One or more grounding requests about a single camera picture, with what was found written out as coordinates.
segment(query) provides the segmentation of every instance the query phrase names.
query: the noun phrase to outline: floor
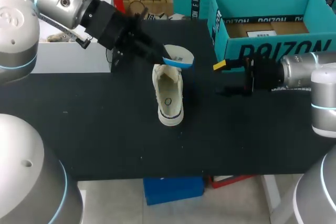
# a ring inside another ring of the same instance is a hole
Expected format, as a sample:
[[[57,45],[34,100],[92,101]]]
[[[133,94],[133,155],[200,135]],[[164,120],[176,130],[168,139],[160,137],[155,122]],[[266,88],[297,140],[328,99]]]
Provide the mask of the floor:
[[[280,195],[299,175],[277,175]],[[79,182],[86,191],[83,224],[269,224],[260,177],[219,189],[207,187],[202,197],[147,206],[141,179]]]

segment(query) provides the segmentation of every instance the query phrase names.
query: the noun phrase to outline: white sneaker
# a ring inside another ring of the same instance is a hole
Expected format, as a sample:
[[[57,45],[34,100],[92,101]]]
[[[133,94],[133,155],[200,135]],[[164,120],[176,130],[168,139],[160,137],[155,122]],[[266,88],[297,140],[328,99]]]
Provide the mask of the white sneaker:
[[[183,120],[183,80],[181,69],[168,65],[154,65],[153,84],[159,104],[158,115],[161,123],[176,126]]]

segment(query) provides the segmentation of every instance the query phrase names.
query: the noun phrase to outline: white box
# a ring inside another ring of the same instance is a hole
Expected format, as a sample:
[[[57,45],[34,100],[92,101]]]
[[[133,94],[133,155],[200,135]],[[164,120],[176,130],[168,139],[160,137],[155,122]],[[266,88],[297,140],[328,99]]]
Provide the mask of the white box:
[[[113,4],[113,0],[102,0]],[[40,39],[61,31],[40,20]],[[86,39],[85,28],[78,26],[74,32]],[[36,67],[32,73],[104,73],[110,72],[106,60],[106,49],[91,41],[87,49],[83,49],[76,42],[40,42],[37,53]]]

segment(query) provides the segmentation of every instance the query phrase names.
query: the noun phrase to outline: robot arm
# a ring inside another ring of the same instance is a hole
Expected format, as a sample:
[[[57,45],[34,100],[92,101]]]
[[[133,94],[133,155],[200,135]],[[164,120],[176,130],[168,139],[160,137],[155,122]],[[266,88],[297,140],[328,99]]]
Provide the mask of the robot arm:
[[[133,54],[150,63],[171,59],[164,46],[142,32],[142,15],[126,17],[100,0],[0,0],[0,84],[27,76],[36,63],[38,16],[69,29],[78,25],[109,50]],[[76,40],[83,48],[90,41]]]

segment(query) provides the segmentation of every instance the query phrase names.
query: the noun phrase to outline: black table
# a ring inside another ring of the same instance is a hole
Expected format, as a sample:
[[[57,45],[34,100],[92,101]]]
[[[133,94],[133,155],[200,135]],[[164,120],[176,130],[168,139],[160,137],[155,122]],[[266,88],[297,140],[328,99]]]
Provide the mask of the black table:
[[[144,29],[195,56],[183,71],[181,125],[160,123],[152,66],[142,59],[114,74],[31,74],[0,88],[0,113],[35,127],[77,180],[304,173],[334,145],[311,129],[309,92],[216,95],[243,76],[213,73],[205,22]]]

